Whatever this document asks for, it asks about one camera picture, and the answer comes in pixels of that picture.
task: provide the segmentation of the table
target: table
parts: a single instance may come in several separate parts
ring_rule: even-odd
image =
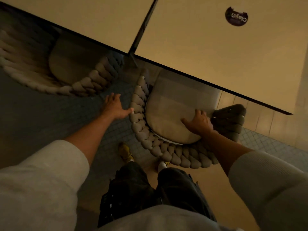
[[[243,26],[226,20],[229,7],[248,14],[234,15]],[[135,55],[292,114],[308,74],[307,7],[308,0],[158,0]]]
[[[128,53],[154,0],[0,0]]]

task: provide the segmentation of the sticker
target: sticker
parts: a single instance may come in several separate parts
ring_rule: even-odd
[[[248,21],[247,13],[236,12],[232,9],[232,7],[229,7],[226,10],[225,16],[226,16],[226,20],[228,21],[228,23],[232,24],[233,26],[237,26],[237,27],[245,25]]]

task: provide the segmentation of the black pants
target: black pants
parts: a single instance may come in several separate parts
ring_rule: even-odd
[[[159,204],[197,212],[216,221],[198,184],[183,170],[165,168],[160,171],[156,190],[150,186],[147,174],[135,162],[121,167],[115,176],[110,181],[107,194],[102,197],[98,228]]]

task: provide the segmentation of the beige cushion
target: beige cushion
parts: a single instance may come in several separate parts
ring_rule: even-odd
[[[162,70],[146,104],[145,117],[152,130],[172,142],[194,143],[200,136],[188,131],[180,118],[192,120],[195,109],[211,117],[220,90],[182,75]]]
[[[72,85],[86,77],[106,52],[100,45],[63,32],[49,56],[49,67],[57,79]]]

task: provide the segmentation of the person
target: person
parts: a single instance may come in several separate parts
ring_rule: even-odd
[[[131,112],[131,108],[122,109],[119,94],[111,93],[101,115],[90,124],[17,166],[1,169],[1,230],[73,230],[76,193],[101,139],[114,120]],[[308,228],[308,177],[304,172],[220,135],[203,111],[196,110],[192,121],[182,122],[210,146],[261,230]],[[103,197],[100,220],[104,225],[100,229],[229,230],[216,222],[198,185],[184,171],[162,169],[154,190],[129,148],[120,144],[119,150],[127,164],[116,173]],[[106,204],[112,214],[103,209]]]

